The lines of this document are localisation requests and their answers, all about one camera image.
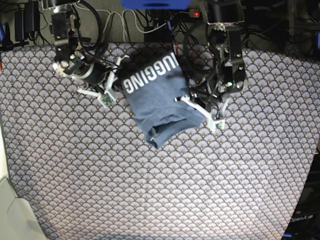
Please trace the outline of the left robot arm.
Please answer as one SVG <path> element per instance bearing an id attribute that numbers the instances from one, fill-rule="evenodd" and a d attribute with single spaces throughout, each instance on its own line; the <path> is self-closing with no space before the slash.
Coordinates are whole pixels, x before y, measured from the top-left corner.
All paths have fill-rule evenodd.
<path id="1" fill-rule="evenodd" d="M 183 57 L 188 68 L 204 75 L 204 82 L 190 91 L 204 104 L 207 111 L 223 114 L 227 98 L 245 87 L 246 70 L 243 59 L 241 24 L 244 11 L 239 0 L 200 1 L 202 19 L 193 24 L 183 39 Z M 192 61 L 188 40 L 193 31 L 205 26 L 206 45 L 212 54 L 212 67 Z"/>

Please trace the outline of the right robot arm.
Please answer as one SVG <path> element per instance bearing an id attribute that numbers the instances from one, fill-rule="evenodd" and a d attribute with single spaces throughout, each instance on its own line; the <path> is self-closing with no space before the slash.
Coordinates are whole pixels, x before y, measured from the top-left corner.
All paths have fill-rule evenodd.
<path id="1" fill-rule="evenodd" d="M 81 20 L 75 4 L 85 6 L 93 13 L 98 34 L 96 43 L 82 36 Z M 83 81 L 98 93 L 104 90 L 106 76 L 115 67 L 103 58 L 108 44 L 103 42 L 103 24 L 97 10 L 84 0 L 42 0 L 42 8 L 51 10 L 50 33 L 54 38 L 53 68 L 62 76 Z"/>

